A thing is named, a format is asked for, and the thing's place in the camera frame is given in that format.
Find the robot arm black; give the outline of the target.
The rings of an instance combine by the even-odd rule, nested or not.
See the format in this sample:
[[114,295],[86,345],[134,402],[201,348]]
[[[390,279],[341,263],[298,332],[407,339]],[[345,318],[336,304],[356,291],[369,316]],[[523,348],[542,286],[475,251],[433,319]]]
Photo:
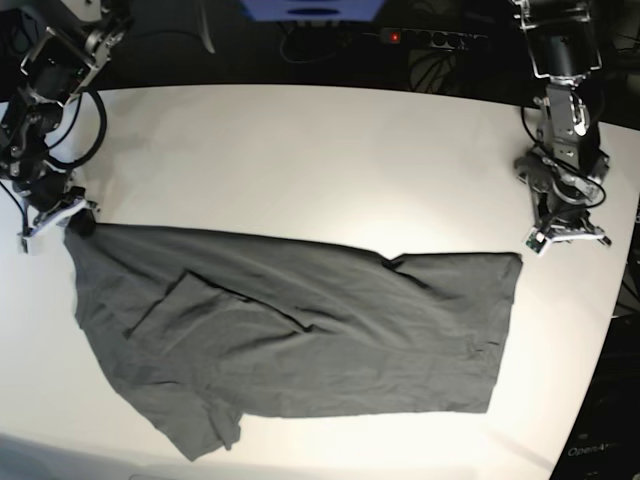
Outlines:
[[610,240],[590,220],[607,199],[609,156],[600,147],[602,88],[593,73],[602,66],[589,1],[519,1],[515,17],[535,77],[545,81],[535,98],[541,114],[528,133],[532,145],[514,161],[530,193],[533,226],[525,244],[535,254],[577,240]]
[[[44,27],[20,63],[20,81],[1,118],[1,187],[18,208],[18,239],[27,252],[32,240],[54,226],[92,227],[97,205],[75,185],[73,173],[105,139],[106,109],[92,83],[133,18],[127,1],[4,1],[1,9],[24,13]],[[79,158],[59,161],[46,137],[59,128],[65,108],[80,105],[85,95],[98,113],[96,139]]]

